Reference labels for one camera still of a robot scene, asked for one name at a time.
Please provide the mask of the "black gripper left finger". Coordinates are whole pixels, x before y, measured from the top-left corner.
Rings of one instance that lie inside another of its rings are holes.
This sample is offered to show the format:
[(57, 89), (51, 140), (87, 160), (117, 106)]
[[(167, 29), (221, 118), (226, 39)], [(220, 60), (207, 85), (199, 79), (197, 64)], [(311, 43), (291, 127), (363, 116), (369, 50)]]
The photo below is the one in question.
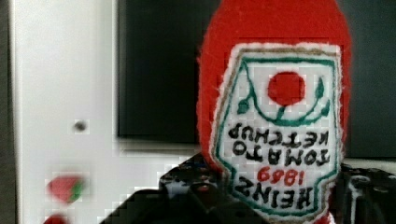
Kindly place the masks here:
[(201, 154), (173, 168), (157, 189), (141, 189), (101, 224), (268, 224), (222, 191), (219, 175)]

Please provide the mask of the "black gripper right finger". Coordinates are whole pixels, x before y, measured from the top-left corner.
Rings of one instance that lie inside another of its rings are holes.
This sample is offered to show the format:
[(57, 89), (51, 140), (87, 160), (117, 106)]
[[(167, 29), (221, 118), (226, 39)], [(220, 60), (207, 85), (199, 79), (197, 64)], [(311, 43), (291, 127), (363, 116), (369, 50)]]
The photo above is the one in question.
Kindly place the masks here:
[(396, 224), (395, 175), (343, 164), (333, 190), (335, 224)]

